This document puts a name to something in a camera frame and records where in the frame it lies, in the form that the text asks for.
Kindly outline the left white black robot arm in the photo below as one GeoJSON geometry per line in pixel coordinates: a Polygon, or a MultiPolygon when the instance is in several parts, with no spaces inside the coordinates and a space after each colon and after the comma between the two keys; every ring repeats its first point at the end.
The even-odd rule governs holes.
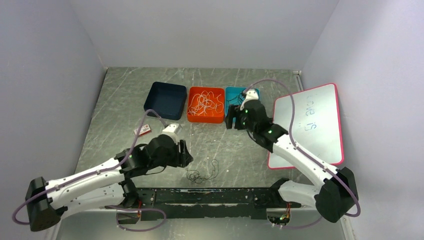
{"type": "Polygon", "coordinates": [[[25,196],[30,230],[46,230],[95,207],[132,208],[139,200],[132,178],[149,175],[157,167],[185,168],[192,161],[185,140],[160,134],[80,173],[54,180],[34,178],[25,196]]]}

